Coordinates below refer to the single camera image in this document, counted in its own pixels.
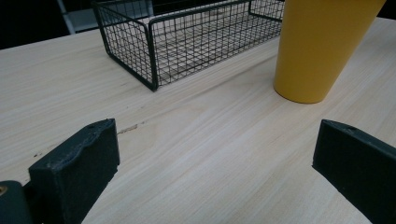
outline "wooden table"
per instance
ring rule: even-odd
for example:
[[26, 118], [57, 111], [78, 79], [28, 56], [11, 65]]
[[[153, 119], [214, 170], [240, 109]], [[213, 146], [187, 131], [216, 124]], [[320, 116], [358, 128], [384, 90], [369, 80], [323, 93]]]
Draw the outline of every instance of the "wooden table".
[[84, 223], [369, 223], [311, 164], [322, 119], [396, 146], [396, 22], [376, 19], [315, 105], [274, 91], [277, 45], [155, 93], [98, 31], [1, 50], [1, 179], [27, 183], [63, 140], [115, 118], [121, 165]]

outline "black background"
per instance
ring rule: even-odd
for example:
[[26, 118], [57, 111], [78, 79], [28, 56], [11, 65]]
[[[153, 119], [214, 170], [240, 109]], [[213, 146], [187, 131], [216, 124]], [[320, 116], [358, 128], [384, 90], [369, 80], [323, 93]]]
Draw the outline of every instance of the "black background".
[[[195, 1], [201, 5], [219, 0]], [[190, 7], [192, 4], [180, 4], [177, 0], [152, 2], [155, 14]], [[396, 20], [395, 2], [396, 0], [388, 0], [378, 16]], [[67, 11], [86, 9], [91, 7], [91, 0], [64, 0], [64, 6]], [[56, 0], [0, 0], [0, 49], [63, 35], [69, 33]]]

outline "yellow plastic cup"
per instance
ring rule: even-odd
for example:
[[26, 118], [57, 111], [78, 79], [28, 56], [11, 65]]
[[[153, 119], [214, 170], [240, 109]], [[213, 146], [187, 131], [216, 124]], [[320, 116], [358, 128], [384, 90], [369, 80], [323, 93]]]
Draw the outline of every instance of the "yellow plastic cup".
[[386, 0], [286, 0], [274, 88], [322, 101]]

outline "black wire basket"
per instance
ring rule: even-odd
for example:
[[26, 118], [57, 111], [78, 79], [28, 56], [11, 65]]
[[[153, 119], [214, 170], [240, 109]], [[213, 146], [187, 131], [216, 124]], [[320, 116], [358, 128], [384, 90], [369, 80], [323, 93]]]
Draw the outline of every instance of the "black wire basket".
[[281, 0], [92, 2], [107, 54], [152, 91], [280, 35]]

